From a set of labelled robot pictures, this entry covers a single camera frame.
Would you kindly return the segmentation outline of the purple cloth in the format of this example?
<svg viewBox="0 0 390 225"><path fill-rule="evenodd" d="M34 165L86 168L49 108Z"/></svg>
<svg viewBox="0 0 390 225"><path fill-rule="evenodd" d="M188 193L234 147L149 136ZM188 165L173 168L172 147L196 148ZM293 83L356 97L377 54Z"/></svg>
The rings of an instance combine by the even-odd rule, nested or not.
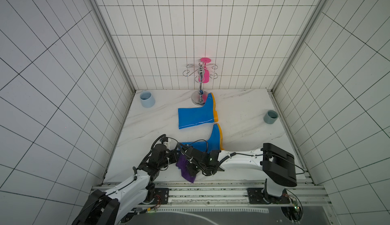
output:
<svg viewBox="0 0 390 225"><path fill-rule="evenodd" d="M181 176L190 183L194 183L199 173L195 164L190 163L184 155L181 155L176 163L181 172Z"/></svg>

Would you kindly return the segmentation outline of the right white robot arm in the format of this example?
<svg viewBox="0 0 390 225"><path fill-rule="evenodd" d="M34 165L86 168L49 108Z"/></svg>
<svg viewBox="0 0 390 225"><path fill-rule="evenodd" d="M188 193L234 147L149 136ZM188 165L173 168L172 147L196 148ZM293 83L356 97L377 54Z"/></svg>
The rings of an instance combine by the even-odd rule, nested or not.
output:
<svg viewBox="0 0 390 225"><path fill-rule="evenodd" d="M204 176L214 176L218 172L233 169L248 169L262 171L267 175L265 186L255 195L258 204L288 204L288 187L297 186L297 171L305 170L295 163L293 154L271 144L264 143L262 148L252 151L229 152L225 150L200 151L194 144L177 144L181 157L186 163L185 170L190 177L198 173Z"/></svg>

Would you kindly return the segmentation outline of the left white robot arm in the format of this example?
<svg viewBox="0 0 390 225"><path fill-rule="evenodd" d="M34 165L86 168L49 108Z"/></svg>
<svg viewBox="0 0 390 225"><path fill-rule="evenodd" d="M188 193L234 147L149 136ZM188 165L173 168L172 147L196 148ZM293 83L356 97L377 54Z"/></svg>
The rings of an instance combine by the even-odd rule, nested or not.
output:
<svg viewBox="0 0 390 225"><path fill-rule="evenodd" d="M153 144L151 150L138 167L133 167L134 174L125 181L107 190L93 191L82 210L72 222L73 225L118 225L126 222L138 205L149 205L135 214L147 213L167 204L167 188L155 188L154 180L160 171L177 162L176 148L169 150L164 144Z"/></svg>

